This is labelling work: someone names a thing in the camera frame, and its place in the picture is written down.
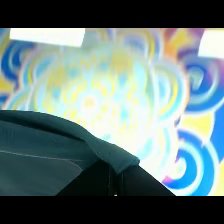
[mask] person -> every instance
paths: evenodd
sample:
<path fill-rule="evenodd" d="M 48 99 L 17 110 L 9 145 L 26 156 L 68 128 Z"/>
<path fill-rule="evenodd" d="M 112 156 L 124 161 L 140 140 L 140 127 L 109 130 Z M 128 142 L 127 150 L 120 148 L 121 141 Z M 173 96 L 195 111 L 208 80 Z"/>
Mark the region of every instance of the person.
<path fill-rule="evenodd" d="M 0 195 L 174 196 L 124 149 L 76 123 L 0 111 Z"/>

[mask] mural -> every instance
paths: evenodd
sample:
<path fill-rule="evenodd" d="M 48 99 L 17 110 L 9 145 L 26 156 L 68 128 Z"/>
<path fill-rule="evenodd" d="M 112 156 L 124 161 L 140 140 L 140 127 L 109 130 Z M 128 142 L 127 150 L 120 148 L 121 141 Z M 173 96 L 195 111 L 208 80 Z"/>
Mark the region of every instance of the mural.
<path fill-rule="evenodd" d="M 224 195 L 224 61 L 197 56 L 204 30 L 88 29 L 74 49 L 2 28 L 1 109 L 74 121 L 176 195 Z"/>

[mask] white light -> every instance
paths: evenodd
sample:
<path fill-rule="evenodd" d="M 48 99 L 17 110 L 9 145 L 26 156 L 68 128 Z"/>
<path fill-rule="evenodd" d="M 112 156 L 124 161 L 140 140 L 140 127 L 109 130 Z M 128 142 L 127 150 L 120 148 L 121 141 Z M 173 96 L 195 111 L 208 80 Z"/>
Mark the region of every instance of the white light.
<path fill-rule="evenodd" d="M 11 28 L 10 39 L 81 47 L 85 28 Z"/>
<path fill-rule="evenodd" d="M 205 30 L 200 42 L 198 56 L 224 59 L 224 31 L 221 29 Z"/>

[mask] teal garment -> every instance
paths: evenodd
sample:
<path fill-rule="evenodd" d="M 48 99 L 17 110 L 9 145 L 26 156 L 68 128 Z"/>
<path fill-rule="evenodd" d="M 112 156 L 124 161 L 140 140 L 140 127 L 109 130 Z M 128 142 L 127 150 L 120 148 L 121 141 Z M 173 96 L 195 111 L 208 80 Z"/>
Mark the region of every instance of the teal garment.
<path fill-rule="evenodd" d="M 30 111 L 0 111 L 0 195 L 55 195 L 103 160 L 117 174 L 139 159 L 80 125 Z"/>

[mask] psychedelic pattern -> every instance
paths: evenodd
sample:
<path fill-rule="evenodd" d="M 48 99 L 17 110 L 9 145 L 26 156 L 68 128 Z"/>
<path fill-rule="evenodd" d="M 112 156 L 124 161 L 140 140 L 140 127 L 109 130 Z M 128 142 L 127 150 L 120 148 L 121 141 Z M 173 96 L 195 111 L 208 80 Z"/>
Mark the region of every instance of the psychedelic pattern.
<path fill-rule="evenodd" d="M 176 195 L 224 195 L 224 62 L 197 56 L 204 30 L 88 29 L 74 49 L 0 29 L 1 108 L 76 122 Z"/>

